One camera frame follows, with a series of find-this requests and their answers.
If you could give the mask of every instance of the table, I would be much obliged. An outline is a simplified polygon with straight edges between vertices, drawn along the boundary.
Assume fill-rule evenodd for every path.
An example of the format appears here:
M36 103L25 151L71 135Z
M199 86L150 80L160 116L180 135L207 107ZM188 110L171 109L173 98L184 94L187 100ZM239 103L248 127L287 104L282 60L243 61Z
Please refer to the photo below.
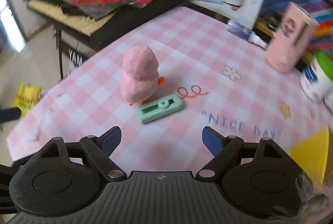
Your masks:
M119 87L123 54L137 44L152 48L165 77L154 99L175 92L188 96L184 110L146 125ZM332 125L324 105L302 92L299 75L296 69L287 75L276 72L262 49L228 32L225 24L177 7L107 46L51 89L18 123L7 144L17 160L54 136L74 142L117 125L122 141L111 159L127 174L195 173L212 159L201 141L206 125L246 142L268 136L285 150Z

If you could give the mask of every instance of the tiled floor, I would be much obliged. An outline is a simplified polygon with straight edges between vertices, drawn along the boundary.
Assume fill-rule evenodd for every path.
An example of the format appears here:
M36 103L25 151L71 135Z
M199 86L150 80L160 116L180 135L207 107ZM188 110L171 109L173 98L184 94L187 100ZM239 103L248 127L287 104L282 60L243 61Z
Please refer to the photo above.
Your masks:
M77 41L63 33L63 39L76 47ZM87 47L79 45L79 50L87 51ZM64 74L69 69L69 60L63 56ZM21 52L17 52L14 46L6 45L0 54L0 106L11 107L16 90L20 82L42 86L48 90L60 80L59 55L56 50L56 42L53 39L51 27L42 31L34 39L28 42ZM6 145L6 137L15 127L18 121L3 124L3 132L0 132L0 164L11 165L11 159ZM3 216L8 221L11 216Z

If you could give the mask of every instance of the yellow object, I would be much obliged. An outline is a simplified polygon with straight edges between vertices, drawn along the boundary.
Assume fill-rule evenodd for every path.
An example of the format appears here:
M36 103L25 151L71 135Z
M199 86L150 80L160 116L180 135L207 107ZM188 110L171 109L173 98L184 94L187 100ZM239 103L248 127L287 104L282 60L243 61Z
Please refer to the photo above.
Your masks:
M326 127L304 142L292 147L291 158L319 188L326 180L331 180L333 168L333 143L329 128Z
M280 101L279 110L283 114L285 119L291 117L289 106L282 101Z
M263 33L267 34L269 37L273 38L274 37L274 32L272 32L266 25L266 20L263 19L262 17L257 18L257 22L254 25L255 28L258 30L262 31Z
M310 64L310 62L313 60L314 56L311 52L309 52L308 50L305 50L303 57L302 57L302 61L304 61L306 64Z
M28 111L39 101L39 94L42 87L33 87L20 83L14 99L14 107L18 107L24 117Z
M329 26L320 28L316 30L316 32L313 34L314 38L324 37L333 34L333 29Z

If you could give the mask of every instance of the mint green plastic piece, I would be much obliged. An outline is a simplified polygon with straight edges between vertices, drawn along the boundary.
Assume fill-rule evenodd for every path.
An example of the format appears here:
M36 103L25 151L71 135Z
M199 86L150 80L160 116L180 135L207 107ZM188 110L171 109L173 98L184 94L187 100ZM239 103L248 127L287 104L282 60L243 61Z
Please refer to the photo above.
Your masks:
M174 93L137 107L137 113L142 123L148 123L180 111L183 107L183 100L181 100L178 94Z

